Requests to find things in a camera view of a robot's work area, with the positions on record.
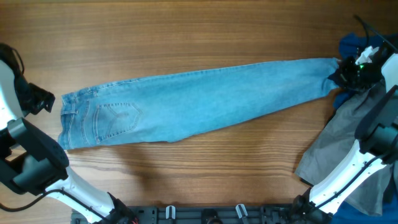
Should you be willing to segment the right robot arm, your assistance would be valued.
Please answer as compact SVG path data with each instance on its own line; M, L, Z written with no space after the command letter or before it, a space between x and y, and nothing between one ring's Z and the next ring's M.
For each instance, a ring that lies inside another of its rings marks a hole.
M368 47L343 61L331 79L357 91L304 153L296 174L310 188L290 217L324 223L343 202L367 215L382 210L397 162L397 48Z

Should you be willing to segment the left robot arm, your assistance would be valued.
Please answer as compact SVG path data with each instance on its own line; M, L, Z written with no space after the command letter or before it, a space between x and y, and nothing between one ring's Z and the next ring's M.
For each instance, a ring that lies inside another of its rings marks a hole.
M55 96L29 83L24 71L18 51L1 44L1 183L16 194L36 196L28 205L1 205L1 210L20 212L51 197L88 223L137 223L130 208L82 179L59 143L26 120L29 114L51 112Z

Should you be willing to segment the light blue denim jeans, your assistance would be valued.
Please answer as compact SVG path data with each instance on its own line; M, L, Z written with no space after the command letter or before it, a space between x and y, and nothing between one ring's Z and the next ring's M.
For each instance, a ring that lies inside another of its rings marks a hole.
M64 149L175 142L327 96L336 58L262 62L91 86L62 97Z

